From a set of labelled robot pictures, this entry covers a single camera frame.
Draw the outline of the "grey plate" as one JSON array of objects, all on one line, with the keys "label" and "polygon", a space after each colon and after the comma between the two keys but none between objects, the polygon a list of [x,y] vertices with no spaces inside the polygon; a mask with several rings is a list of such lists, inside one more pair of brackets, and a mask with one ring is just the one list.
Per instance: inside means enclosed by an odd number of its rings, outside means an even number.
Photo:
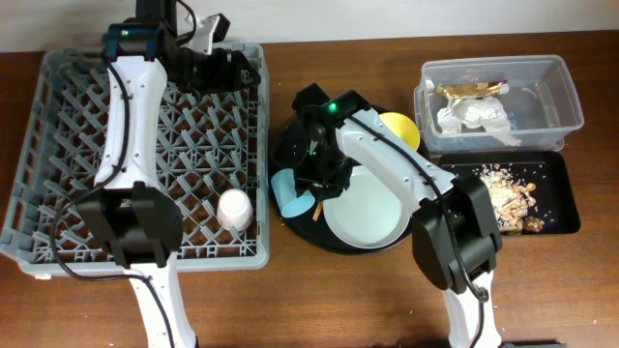
[{"label": "grey plate", "polygon": [[338,239],[361,249],[395,242],[409,220],[400,200],[362,165],[353,168],[340,196],[324,201],[323,214]]}]

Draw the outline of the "gold snack wrapper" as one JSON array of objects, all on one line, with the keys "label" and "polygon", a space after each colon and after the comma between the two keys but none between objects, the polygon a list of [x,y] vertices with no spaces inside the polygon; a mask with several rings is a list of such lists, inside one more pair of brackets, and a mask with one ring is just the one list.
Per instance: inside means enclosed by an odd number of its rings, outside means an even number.
[{"label": "gold snack wrapper", "polygon": [[437,86],[434,91],[447,99],[479,99],[507,94],[510,86],[507,80],[476,82],[470,84]]}]

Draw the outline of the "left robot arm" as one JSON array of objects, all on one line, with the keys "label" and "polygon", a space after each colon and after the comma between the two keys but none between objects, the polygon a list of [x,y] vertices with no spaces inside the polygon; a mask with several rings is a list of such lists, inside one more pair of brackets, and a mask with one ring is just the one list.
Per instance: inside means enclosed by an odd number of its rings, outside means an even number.
[{"label": "left robot arm", "polygon": [[178,280],[183,216],[157,176],[165,88],[213,94],[261,81],[242,52],[216,46],[230,26],[223,14],[195,19],[181,34],[178,5],[139,1],[133,17],[103,35],[110,92],[103,158],[93,188],[75,200],[96,242],[121,267],[116,277],[130,282],[151,347],[198,344]]}]

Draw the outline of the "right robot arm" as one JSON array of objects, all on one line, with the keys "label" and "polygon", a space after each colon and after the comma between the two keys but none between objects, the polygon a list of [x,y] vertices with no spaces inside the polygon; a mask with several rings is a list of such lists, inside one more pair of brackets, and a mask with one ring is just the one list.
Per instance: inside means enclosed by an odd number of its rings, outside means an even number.
[{"label": "right robot arm", "polygon": [[294,170],[302,189],[323,201],[349,187],[359,163],[392,192],[412,224],[413,256],[443,293],[453,347],[499,347],[491,282],[502,247],[486,185],[459,179],[398,138],[353,90],[330,98],[317,84],[292,108],[308,149]]}]

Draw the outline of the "wooden chopstick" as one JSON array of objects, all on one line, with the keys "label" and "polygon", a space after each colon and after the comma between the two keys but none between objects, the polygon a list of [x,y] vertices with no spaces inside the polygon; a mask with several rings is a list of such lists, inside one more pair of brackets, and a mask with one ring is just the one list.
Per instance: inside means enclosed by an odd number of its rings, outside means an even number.
[{"label": "wooden chopstick", "polygon": [[323,202],[318,202],[314,210],[313,216],[312,216],[313,221],[318,221],[318,219],[320,218],[322,214],[322,210],[323,210]]}]

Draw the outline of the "yellow bowl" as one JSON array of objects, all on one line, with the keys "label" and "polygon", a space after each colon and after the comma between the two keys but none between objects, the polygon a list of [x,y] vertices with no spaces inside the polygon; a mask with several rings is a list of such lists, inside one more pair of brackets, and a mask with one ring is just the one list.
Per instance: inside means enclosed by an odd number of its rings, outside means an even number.
[{"label": "yellow bowl", "polygon": [[416,124],[406,115],[397,112],[384,112],[380,120],[398,138],[417,151],[421,144],[421,136]]}]

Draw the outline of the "white napkin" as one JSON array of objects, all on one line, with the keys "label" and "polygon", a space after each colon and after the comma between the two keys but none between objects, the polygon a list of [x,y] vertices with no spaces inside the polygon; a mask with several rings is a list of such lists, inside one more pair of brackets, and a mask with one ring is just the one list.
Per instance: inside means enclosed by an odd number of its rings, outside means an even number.
[{"label": "white napkin", "polygon": [[450,99],[446,107],[437,112],[437,124],[443,134],[461,133],[482,129],[499,132],[494,138],[507,146],[520,146],[522,141],[511,135],[512,127],[503,104],[495,97],[482,99]]}]

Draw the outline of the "light blue cup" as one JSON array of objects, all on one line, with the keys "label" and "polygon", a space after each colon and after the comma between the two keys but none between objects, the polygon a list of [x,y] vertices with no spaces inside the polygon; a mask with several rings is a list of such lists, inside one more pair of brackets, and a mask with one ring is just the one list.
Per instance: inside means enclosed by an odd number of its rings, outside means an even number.
[{"label": "light blue cup", "polygon": [[297,192],[294,171],[291,168],[282,169],[272,177],[271,189],[283,218],[300,216],[315,203],[315,198],[309,190],[303,193]]}]

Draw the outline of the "pink cup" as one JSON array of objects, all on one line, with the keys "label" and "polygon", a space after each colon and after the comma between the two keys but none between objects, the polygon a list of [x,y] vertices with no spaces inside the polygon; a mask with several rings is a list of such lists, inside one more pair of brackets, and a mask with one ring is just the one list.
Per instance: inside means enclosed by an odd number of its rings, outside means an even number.
[{"label": "pink cup", "polygon": [[249,196],[242,190],[231,188],[224,191],[218,201],[217,220],[225,230],[247,229],[252,222],[253,208]]}]

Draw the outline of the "food scraps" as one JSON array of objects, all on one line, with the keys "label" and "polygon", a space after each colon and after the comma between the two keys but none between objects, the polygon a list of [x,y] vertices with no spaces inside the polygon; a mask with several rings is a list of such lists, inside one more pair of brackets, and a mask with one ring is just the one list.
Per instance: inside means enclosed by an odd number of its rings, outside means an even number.
[{"label": "food scraps", "polygon": [[538,200],[534,196],[537,186],[519,179],[511,167],[484,164],[473,173],[487,187],[493,213],[504,236],[536,234],[545,230],[545,222],[537,216]]}]

